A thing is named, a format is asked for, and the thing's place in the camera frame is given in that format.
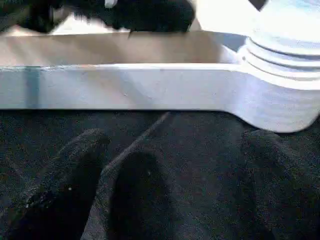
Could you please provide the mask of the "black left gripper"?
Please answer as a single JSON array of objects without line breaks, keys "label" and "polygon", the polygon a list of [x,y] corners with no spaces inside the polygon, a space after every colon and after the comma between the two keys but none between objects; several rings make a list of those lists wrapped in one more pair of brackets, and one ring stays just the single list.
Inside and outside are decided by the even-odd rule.
[{"label": "black left gripper", "polygon": [[38,33],[50,33],[71,13],[62,0],[2,0],[0,32],[19,26]]}]

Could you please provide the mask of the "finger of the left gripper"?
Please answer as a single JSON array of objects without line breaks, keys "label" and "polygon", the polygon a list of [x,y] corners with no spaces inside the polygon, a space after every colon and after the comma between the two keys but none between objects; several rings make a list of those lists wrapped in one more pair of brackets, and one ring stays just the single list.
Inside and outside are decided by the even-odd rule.
[{"label": "finger of the left gripper", "polygon": [[104,0],[76,0],[74,14],[115,30],[157,33],[185,33],[196,17],[188,0],[117,0],[111,7]]}]

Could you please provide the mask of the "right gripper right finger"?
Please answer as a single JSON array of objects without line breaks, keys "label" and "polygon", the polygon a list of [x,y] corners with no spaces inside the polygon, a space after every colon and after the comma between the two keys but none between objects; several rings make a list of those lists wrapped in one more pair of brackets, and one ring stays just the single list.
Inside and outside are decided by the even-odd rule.
[{"label": "right gripper right finger", "polygon": [[257,219],[274,240],[320,238],[320,143],[267,130],[241,142]]}]

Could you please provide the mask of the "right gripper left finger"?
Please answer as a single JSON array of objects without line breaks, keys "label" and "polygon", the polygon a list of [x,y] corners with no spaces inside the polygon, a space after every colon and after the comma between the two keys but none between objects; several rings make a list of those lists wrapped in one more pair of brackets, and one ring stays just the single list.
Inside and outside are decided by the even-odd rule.
[{"label": "right gripper left finger", "polygon": [[64,145],[39,182],[7,207],[7,239],[81,239],[109,143],[104,130],[91,128]]}]

